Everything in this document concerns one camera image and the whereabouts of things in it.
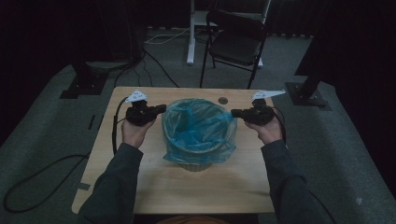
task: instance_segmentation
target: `sleeve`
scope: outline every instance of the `sleeve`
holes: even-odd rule
[[[128,223],[133,219],[137,174],[143,153],[121,143],[93,193],[78,212],[78,224]]]
[[[279,223],[324,223],[302,172],[283,140],[262,147],[270,195]]]

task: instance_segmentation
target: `controller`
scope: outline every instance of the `controller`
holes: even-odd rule
[[[250,109],[232,109],[232,116],[234,118],[243,119],[249,123],[265,125],[276,115],[273,108],[268,106],[264,99],[256,99],[252,104],[253,107]]]
[[[126,110],[125,118],[136,126],[143,126],[157,118],[166,111],[166,105],[148,106],[145,100],[132,102],[132,106]]]

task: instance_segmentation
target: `chair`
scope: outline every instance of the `chair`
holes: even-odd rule
[[[206,15],[208,39],[205,46],[200,88],[204,81],[207,53],[215,62],[225,63],[251,72],[247,88],[256,76],[258,63],[262,56],[267,31],[261,21],[239,16],[230,12],[215,10]]]

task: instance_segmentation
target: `blue plastic bag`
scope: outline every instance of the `blue plastic bag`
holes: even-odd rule
[[[163,158],[197,165],[224,162],[236,148],[236,123],[225,108],[207,100],[176,101],[163,114]]]

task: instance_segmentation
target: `person's left hand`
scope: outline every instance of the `person's left hand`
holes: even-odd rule
[[[139,148],[145,140],[148,129],[154,124],[155,120],[145,124],[144,126],[136,126],[125,119],[122,123],[122,142],[133,147]]]

